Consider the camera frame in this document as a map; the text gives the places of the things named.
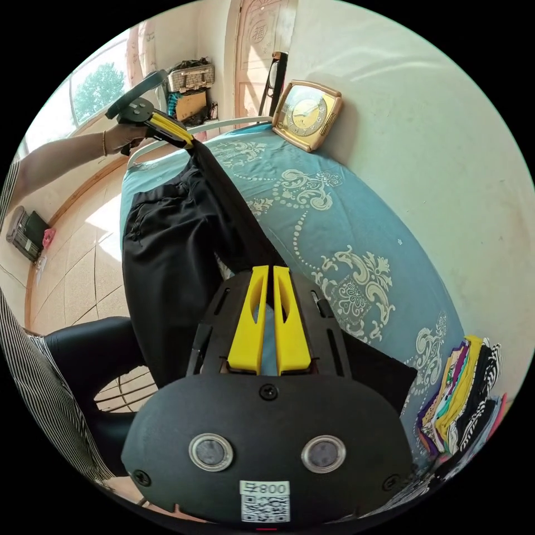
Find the striped shirt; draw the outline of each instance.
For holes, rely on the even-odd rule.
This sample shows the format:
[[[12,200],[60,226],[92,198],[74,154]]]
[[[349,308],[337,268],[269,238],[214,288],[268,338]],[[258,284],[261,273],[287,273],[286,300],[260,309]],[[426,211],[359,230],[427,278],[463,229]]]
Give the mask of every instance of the striped shirt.
[[[13,162],[0,194],[0,227],[13,195],[18,169],[19,162]],[[44,339],[25,333],[1,288],[0,346],[27,409],[55,448],[87,478],[97,482],[112,478]]]

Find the wooden door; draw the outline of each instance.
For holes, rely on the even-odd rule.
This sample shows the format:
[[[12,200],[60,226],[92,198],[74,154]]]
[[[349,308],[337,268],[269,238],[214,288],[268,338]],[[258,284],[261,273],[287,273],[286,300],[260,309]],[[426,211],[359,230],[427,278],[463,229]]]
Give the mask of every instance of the wooden door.
[[[242,0],[236,40],[235,117],[259,114],[271,54],[290,49],[297,1]],[[266,98],[262,115],[269,114],[270,105],[271,99]]]

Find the hand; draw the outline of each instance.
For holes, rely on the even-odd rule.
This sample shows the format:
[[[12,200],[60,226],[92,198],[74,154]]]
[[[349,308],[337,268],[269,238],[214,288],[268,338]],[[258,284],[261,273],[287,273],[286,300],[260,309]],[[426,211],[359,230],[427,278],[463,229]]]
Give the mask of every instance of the hand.
[[[133,124],[116,124],[106,131],[106,152],[117,154],[128,144],[137,147],[147,136],[147,127],[138,127]]]

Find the bed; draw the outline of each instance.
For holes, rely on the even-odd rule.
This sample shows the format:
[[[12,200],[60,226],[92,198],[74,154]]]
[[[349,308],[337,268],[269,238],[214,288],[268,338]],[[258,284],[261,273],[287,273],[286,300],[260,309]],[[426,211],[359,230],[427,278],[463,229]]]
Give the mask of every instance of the bed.
[[[183,150],[135,162],[159,144],[141,149],[129,161],[121,229],[134,195],[170,180],[187,163]],[[219,135],[206,144],[288,267],[322,288],[341,327],[418,370],[401,420],[415,463],[426,469],[430,461],[417,435],[417,413],[435,393],[446,359],[464,332],[425,251],[351,171],[321,150],[309,154],[291,145],[268,123]],[[266,375],[276,373],[274,355],[269,315],[262,362]]]

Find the person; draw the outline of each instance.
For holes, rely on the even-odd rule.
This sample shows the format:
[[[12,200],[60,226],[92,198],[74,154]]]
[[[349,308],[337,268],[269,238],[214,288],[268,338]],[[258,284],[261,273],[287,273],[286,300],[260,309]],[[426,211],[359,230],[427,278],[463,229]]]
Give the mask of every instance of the person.
[[[46,143],[14,160],[0,194],[0,225],[30,193],[128,143],[138,146],[146,133],[118,124]],[[0,346],[26,407],[62,456],[97,483],[126,476],[120,453],[135,413],[102,412],[94,397],[144,364],[129,318],[73,325],[43,337],[21,327],[0,289]]]

